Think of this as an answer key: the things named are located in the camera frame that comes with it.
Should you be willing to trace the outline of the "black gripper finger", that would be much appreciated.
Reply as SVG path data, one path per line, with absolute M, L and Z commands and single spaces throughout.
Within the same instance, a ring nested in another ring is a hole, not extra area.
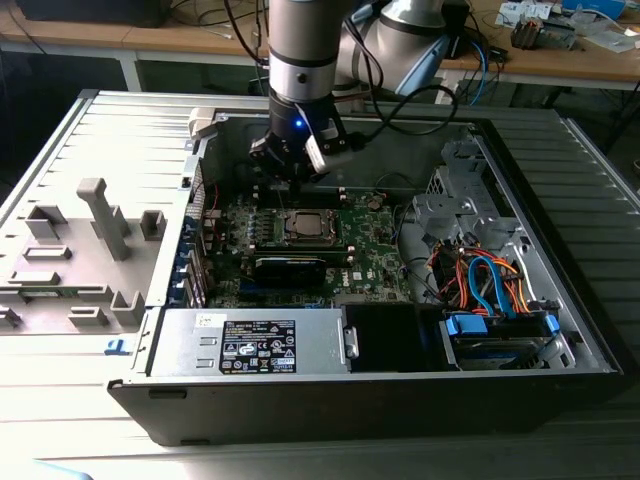
M 295 197 L 301 195 L 302 187 L 308 184 L 316 174 L 311 164 L 295 165 Z
M 294 166 L 287 162 L 287 157 L 268 152 L 267 170 L 279 185 L 288 189 L 288 197 L 293 200 L 296 197 L 296 176 Z

